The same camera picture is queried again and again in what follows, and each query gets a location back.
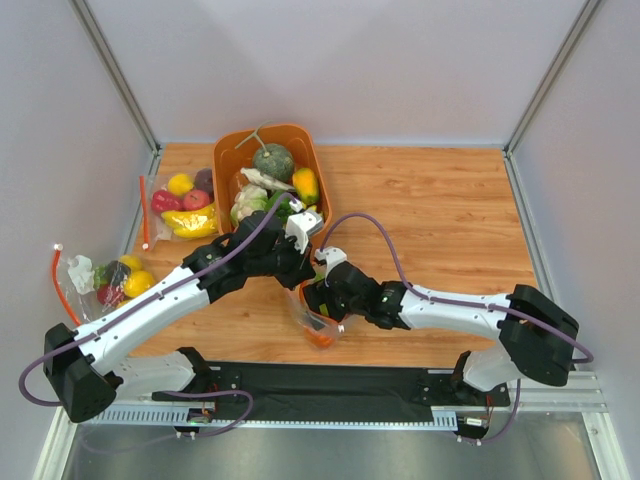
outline orange container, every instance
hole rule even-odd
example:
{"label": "orange container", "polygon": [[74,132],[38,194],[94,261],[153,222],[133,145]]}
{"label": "orange container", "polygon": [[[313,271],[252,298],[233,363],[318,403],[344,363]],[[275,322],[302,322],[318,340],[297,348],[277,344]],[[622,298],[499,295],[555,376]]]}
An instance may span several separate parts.
{"label": "orange container", "polygon": [[[241,168],[251,168],[253,154],[260,148],[255,138],[245,142],[236,149],[242,140],[253,130],[233,132],[220,138],[213,147],[213,188],[216,196],[216,215],[218,216],[218,232],[225,234],[233,231],[230,212],[234,199],[242,187],[248,184]],[[318,157],[313,148],[311,134],[293,124],[266,125],[258,134],[264,143],[279,143],[284,145],[293,155],[296,170],[308,167],[316,174],[320,188],[318,211],[324,215],[324,227],[312,237],[314,248],[318,248],[327,234],[331,224],[331,202],[327,195],[327,184],[322,176]]]}

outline papaya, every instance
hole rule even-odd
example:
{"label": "papaya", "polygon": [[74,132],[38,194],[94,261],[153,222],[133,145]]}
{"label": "papaya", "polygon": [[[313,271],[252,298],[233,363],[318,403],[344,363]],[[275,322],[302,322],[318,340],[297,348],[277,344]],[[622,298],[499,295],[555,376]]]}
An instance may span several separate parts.
{"label": "papaya", "polygon": [[316,178],[316,174],[313,173],[313,170],[306,167],[301,168],[293,174],[291,180],[302,202],[307,205],[313,205],[320,200],[318,179]]}

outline green pumpkin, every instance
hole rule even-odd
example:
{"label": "green pumpkin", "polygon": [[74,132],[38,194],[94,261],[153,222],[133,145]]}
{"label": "green pumpkin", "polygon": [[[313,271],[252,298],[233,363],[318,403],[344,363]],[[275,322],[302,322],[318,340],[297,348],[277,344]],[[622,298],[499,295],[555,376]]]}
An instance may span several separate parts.
{"label": "green pumpkin", "polygon": [[295,165],[289,150],[278,143],[267,143],[253,155],[253,168],[276,180],[288,182]]}

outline squash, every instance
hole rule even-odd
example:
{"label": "squash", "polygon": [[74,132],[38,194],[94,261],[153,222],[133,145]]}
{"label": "squash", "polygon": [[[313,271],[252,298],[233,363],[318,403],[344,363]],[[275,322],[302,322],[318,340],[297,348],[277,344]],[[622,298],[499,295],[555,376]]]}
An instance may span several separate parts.
{"label": "squash", "polygon": [[293,174],[293,186],[298,192],[300,200],[307,205],[313,205],[320,200],[320,190],[316,174],[310,168],[301,168]]}
{"label": "squash", "polygon": [[267,143],[253,155],[253,168],[270,177],[288,182],[295,165],[291,152],[278,143]]}

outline wooden table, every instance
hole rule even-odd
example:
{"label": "wooden table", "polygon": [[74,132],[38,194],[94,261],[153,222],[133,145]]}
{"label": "wooden table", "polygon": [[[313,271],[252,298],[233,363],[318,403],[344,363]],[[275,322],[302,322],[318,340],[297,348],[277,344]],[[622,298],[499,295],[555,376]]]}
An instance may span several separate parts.
{"label": "wooden table", "polygon": [[[211,144],[170,144],[159,172],[210,166],[212,151]],[[334,220],[355,211],[375,216],[412,282],[488,294],[535,284],[499,150],[318,146],[317,153]],[[206,241],[159,242],[145,254],[141,243],[138,238],[136,252],[162,278]],[[383,238],[365,220],[345,222],[330,244],[378,281],[398,279]],[[193,346],[208,360],[451,367],[461,352],[491,344],[437,329],[385,331],[362,320],[334,347],[318,351],[303,338],[278,283],[256,278],[175,322],[135,354]]]}

